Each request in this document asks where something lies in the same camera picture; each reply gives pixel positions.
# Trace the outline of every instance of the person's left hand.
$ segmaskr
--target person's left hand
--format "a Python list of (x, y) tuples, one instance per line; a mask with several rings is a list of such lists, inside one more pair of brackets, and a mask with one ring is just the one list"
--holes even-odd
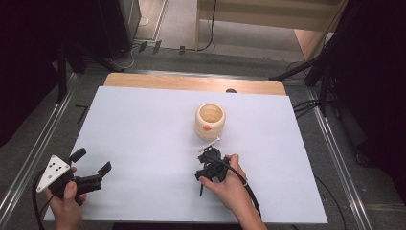
[[(82, 212), (80, 206), (75, 202), (77, 190), (78, 186), (73, 181), (66, 184), (63, 199), (57, 196), (53, 197), (51, 190), (48, 188), (44, 190), (47, 199), (51, 199), (50, 206), (55, 216), (56, 229), (79, 229)], [(85, 201), (86, 195), (79, 195), (79, 199)]]

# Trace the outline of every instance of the person's right hand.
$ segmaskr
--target person's right hand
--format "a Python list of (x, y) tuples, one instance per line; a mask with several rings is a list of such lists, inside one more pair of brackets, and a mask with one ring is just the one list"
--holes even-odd
[[(230, 160), (230, 166), (247, 180), (245, 172), (238, 163), (239, 156), (237, 154), (226, 155), (226, 158)], [(200, 176), (199, 180), (220, 198), (224, 206), (233, 212), (243, 229), (267, 229), (247, 190), (234, 172), (228, 170), (226, 178), (221, 183), (213, 183), (204, 176)]]

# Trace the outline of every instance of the hand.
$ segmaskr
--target hand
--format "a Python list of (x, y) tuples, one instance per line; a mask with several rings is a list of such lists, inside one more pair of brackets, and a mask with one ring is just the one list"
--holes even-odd
[[(226, 155), (226, 158), (230, 160), (230, 166), (247, 180), (244, 170), (238, 163), (239, 156), (237, 154)], [(224, 206), (233, 212), (243, 229), (266, 229), (251, 197), (233, 171), (228, 170), (226, 178), (221, 183), (213, 183), (204, 176), (200, 176), (199, 180), (220, 198)]]
[[(71, 181), (66, 184), (65, 191), (63, 193), (63, 200), (57, 196), (53, 196), (49, 189), (44, 190), (44, 194), (47, 199), (51, 199), (50, 206), (54, 213), (56, 220), (56, 230), (61, 229), (79, 229), (82, 221), (82, 213), (80, 206), (75, 202), (75, 196), (78, 186), (75, 182)], [(86, 200), (86, 195), (79, 195), (79, 199)]]

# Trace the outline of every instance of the wrist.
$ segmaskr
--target wrist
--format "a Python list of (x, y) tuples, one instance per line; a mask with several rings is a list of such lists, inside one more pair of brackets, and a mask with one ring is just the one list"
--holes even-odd
[(242, 229), (267, 229), (259, 215), (258, 210), (251, 204), (233, 211)]
[(79, 230), (78, 226), (66, 226), (63, 224), (57, 224), (56, 225), (56, 230)]

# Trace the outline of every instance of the cable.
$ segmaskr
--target cable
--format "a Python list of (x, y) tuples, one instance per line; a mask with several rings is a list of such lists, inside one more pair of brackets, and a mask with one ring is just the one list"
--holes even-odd
[(42, 216), (42, 212), (44, 212), (45, 208), (47, 207), (48, 204), (50, 204), (51, 200), (54, 198), (55, 195), (52, 195), (50, 199), (48, 199), (48, 201), (44, 204), (44, 206), (42, 206), (41, 211), (39, 212), (39, 214)]
[(143, 27), (143, 26), (146, 26), (146, 25), (149, 23), (149, 19), (148, 19), (147, 17), (145, 17), (145, 16), (141, 16), (141, 18), (145, 18), (145, 19), (146, 19), (146, 21), (147, 21), (147, 23), (146, 23), (146, 24), (143, 24), (143, 25), (138, 25), (138, 27)]
[[(332, 102), (333, 101), (326, 101), (326, 104), (330, 104)], [(294, 113), (302, 112), (296, 116), (296, 119), (302, 117), (308, 111), (310, 111), (311, 109), (313, 109), (319, 105), (320, 105), (320, 100), (309, 100), (309, 101), (302, 102), (302, 103), (293, 103), (292, 104)]]
[(346, 219), (344, 218), (343, 211), (341, 210), (340, 205), (338, 204), (338, 202), (335, 199), (334, 195), (332, 194), (331, 190), (327, 187), (327, 185), (316, 174), (313, 174), (313, 175), (326, 188), (328, 193), (331, 195), (331, 198), (334, 200), (335, 204), (337, 205), (338, 211), (340, 212), (341, 219), (343, 220), (344, 230), (347, 230)]
[[(284, 72), (287, 72), (287, 70), (289, 69), (289, 67), (290, 67), (292, 64), (301, 63), (301, 62), (304, 62), (304, 61), (294, 61), (294, 62), (291, 62), (290, 64), (288, 64), (288, 65), (286, 66), (286, 69), (284, 70)], [(304, 73), (305, 76), (307, 76), (307, 73), (305, 72), (305, 70), (302, 70), (302, 72)]]
[(114, 62), (112, 59), (110, 59), (110, 62), (113, 63), (113, 64), (115, 64), (115, 65), (117, 65), (117, 66), (120, 67), (120, 68), (128, 69), (129, 67), (131, 67), (131, 66), (134, 64), (134, 56), (132, 56), (132, 52), (133, 52), (136, 48), (138, 48), (138, 46), (132, 48), (131, 51), (129, 52), (130, 55), (131, 55), (131, 64), (130, 64), (130, 65), (128, 65), (128, 66), (121, 66), (121, 65), (119, 65), (118, 63)]
[(34, 212), (35, 212), (35, 218), (36, 222), (38, 223), (39, 230), (45, 230), (44, 225), (42, 224), (41, 220), (41, 213), (38, 211), (38, 203), (36, 200), (36, 185), (38, 184), (38, 180), (41, 177), (42, 174), (44, 174), (45, 169), (41, 170), (35, 177), (33, 186), (32, 186), (32, 199), (33, 199), (33, 207), (34, 207)]
[(215, 162), (220, 163), (221, 165), (227, 167), (229, 170), (231, 170), (233, 173), (235, 173), (237, 175), (237, 177), (239, 178), (239, 180), (241, 181), (241, 183), (244, 185), (245, 189), (247, 190), (248, 194), (250, 195), (255, 208), (257, 209), (259, 216), (260, 216), (260, 209), (259, 209), (259, 204), (257, 201), (257, 198), (254, 195), (254, 192), (252, 191), (250, 185), (248, 184), (247, 180), (244, 179), (244, 177), (242, 177), (242, 175), (240, 173), (238, 173), (233, 167), (231, 167), (229, 164), (224, 163), (223, 161), (217, 159), (217, 158), (213, 158), (211, 156), (208, 155), (204, 155), (204, 157), (209, 158), (211, 160), (214, 160)]
[[(146, 50), (154, 50), (156, 49), (155, 46), (146, 46)], [(177, 48), (166, 48), (166, 47), (159, 47), (159, 50), (168, 50), (168, 51), (184, 51), (184, 52), (190, 52), (190, 53), (198, 53), (200, 50), (194, 50), (194, 49), (177, 49)]]
[(210, 41), (209, 41), (209, 43), (207, 44), (207, 46), (205, 47), (205, 48), (203, 48), (203, 49), (199, 49), (199, 50), (196, 50), (196, 51), (204, 51), (204, 50), (206, 50), (207, 48), (209, 48), (209, 46), (212, 44), (212, 42), (213, 42), (213, 36), (214, 36), (214, 32), (213, 32), (213, 29), (214, 29), (214, 16), (215, 16), (215, 7), (217, 6), (217, 0), (214, 0), (214, 7), (213, 7), (213, 15), (212, 15), (212, 28), (210, 29), (210, 32), (211, 32), (211, 38), (210, 38)]
[[(209, 31), (211, 32), (212, 37), (214, 37), (214, 34), (213, 34), (213, 21), (214, 21), (214, 18), (212, 20), (212, 26), (210, 26), (210, 20), (209, 19), (207, 20), (207, 27), (209, 28)], [(211, 50), (211, 52), (215, 50), (215, 43), (214, 43), (213, 40), (212, 40), (212, 44), (213, 44), (214, 47)]]

